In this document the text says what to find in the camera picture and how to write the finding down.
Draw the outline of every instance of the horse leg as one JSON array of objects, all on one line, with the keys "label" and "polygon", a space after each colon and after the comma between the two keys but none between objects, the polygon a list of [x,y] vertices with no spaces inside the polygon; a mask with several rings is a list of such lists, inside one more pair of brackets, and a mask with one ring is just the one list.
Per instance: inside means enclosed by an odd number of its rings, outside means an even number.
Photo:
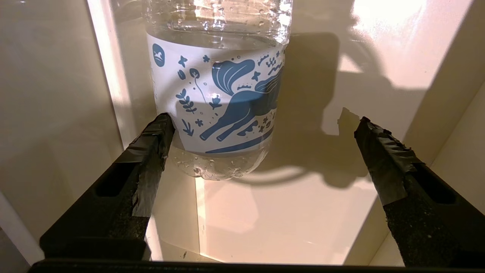
[{"label": "horse leg", "polygon": [[237,129],[243,127],[244,125],[246,125],[248,122],[250,122],[252,119],[254,118],[254,114],[252,114],[251,112],[248,113],[248,115],[238,121],[237,123],[235,123],[233,126],[231,126],[231,128],[227,129],[225,132],[223,132],[222,134],[220,134],[218,137],[216,137],[216,139],[218,141],[223,141],[226,137],[228,137],[232,132],[236,131]]}]

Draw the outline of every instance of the blue flower illustration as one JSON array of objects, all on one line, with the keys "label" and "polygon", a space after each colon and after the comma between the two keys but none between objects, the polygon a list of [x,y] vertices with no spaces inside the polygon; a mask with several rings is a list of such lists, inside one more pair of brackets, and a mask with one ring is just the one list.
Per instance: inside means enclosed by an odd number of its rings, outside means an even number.
[{"label": "blue flower illustration", "polygon": [[222,105],[219,104],[221,102],[221,99],[219,99],[219,95],[217,97],[212,98],[212,102],[209,103],[210,106],[212,106],[212,109],[214,110],[217,107],[221,107]]},{"label": "blue flower illustration", "polygon": [[261,73],[254,71],[254,76],[251,78],[251,80],[259,81],[258,77],[261,75]]},{"label": "blue flower illustration", "polygon": [[195,123],[196,123],[197,125],[199,125],[199,127],[200,127],[200,126],[204,126],[203,121],[201,121],[200,119],[197,119],[197,120],[195,121]]}]

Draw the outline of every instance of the white label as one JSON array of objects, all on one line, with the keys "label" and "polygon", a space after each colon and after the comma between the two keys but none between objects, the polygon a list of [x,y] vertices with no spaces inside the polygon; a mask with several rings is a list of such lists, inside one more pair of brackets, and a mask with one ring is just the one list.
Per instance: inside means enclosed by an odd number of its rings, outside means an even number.
[{"label": "white label", "polygon": [[284,47],[208,49],[148,35],[155,103],[172,117],[184,149],[258,150],[271,136]]}]

